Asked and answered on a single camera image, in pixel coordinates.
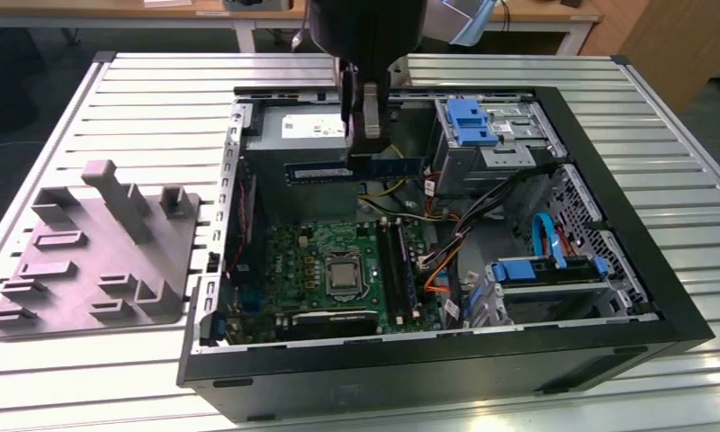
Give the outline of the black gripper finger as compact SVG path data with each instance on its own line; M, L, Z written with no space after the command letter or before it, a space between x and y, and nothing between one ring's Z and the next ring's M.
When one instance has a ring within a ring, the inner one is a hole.
M391 74L387 69L362 69L350 62L339 66L347 167L368 170L371 157L391 145Z

